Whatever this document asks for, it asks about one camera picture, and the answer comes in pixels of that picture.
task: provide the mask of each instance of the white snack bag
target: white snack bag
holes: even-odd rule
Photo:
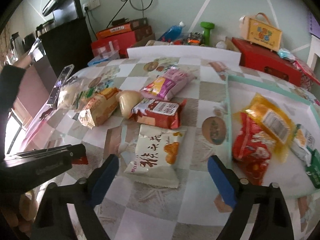
[[[169,130],[142,124],[136,158],[124,171],[130,179],[161,187],[179,186],[172,167],[186,130]]]

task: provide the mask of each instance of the yellow toy box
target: yellow toy box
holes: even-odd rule
[[[258,15],[262,15],[268,23],[257,20]],[[282,31],[273,27],[264,13],[242,17],[240,19],[240,35],[246,41],[259,44],[270,50],[278,51],[280,49]]]

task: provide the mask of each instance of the pink snack bag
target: pink snack bag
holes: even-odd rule
[[[179,69],[169,69],[164,75],[158,77],[140,92],[145,98],[169,101],[195,77]]]

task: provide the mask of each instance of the green dumbbell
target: green dumbbell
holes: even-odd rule
[[[201,22],[200,26],[204,29],[204,44],[210,46],[210,31],[214,29],[214,23]]]

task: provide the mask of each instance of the cardboard box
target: cardboard box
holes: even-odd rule
[[[135,47],[144,47],[148,43],[148,41],[154,41],[156,39],[155,34],[152,33],[150,36],[143,38],[141,41],[136,42],[135,44],[131,45],[129,48]]]
[[[117,35],[120,33],[131,32],[131,31],[140,29],[141,27],[147,26],[147,25],[148,25],[148,19],[141,18],[141,19],[129,21],[127,23],[124,23],[124,24],[121,24],[118,26],[107,28],[103,31],[97,32],[96,35],[97,35],[98,40],[100,40],[100,39],[104,39],[106,37],[110,37],[110,36]]]
[[[105,44],[108,44],[109,41],[117,41],[119,45],[119,54],[122,57],[126,57],[127,55],[127,48],[134,45],[135,43],[141,41],[142,39],[150,36],[152,34],[152,28],[151,26],[144,26],[140,29],[127,32],[127,33],[121,33],[118,35],[113,35],[107,38],[104,38],[102,40],[97,40],[91,43],[92,50],[102,47]]]

